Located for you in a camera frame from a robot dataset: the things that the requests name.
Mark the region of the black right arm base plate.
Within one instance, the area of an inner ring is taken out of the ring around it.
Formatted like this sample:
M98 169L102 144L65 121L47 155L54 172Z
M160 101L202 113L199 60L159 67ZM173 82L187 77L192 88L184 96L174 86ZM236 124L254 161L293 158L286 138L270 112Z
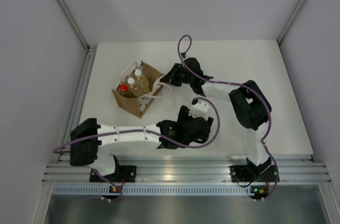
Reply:
M246 165L234 165L230 166L232 182L235 183L250 183L269 181L273 183L276 181L277 170L274 165L271 165L262 174L256 174Z

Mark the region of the jute watermelon canvas bag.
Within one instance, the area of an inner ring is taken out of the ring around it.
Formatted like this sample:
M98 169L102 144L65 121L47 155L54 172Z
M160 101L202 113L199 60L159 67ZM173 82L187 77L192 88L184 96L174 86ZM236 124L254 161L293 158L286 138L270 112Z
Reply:
M133 78L132 74L136 69L140 69L147 77L149 88L143 88L145 93L143 96L136 97L134 95L134 98L124 98L119 94L118 87L120 84L126 84L129 89L127 79L129 77ZM172 88L160 81L163 76L163 73L143 61L130 64L123 71L118 86L112 90L118 106L128 113L138 118L142 118L155 99L168 98L172 95Z

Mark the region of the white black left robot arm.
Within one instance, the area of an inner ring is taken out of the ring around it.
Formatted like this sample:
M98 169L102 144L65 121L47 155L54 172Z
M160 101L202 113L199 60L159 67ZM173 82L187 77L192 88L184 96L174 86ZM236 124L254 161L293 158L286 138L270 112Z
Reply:
M70 133L70 165L89 166L112 182L120 175L116 153L119 148L153 148L176 150L190 143L207 142L214 119L199 109L182 106L176 121L136 127L116 127L99 124L88 118Z

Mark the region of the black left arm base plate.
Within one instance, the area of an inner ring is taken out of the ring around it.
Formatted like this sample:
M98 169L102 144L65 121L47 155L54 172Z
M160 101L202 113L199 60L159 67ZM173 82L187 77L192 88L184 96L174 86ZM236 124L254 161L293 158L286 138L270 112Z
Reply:
M107 180L113 183L134 183L137 174L136 166L119 166L118 171L113 174L104 176ZM91 171L89 176L89 182L91 183L100 183L104 182L102 178L100 178L97 174Z

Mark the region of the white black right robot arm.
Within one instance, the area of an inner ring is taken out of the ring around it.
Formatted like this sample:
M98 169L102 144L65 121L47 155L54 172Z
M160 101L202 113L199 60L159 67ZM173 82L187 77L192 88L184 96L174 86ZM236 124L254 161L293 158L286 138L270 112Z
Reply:
M236 167L236 182L254 182L265 177L271 168L272 157L266 148L266 137L271 127L271 105L253 80L243 84L217 82L203 73L196 58L176 63L160 79L175 87L190 85L197 95L225 100L232 104L238 122L246 129L248 156L246 165Z

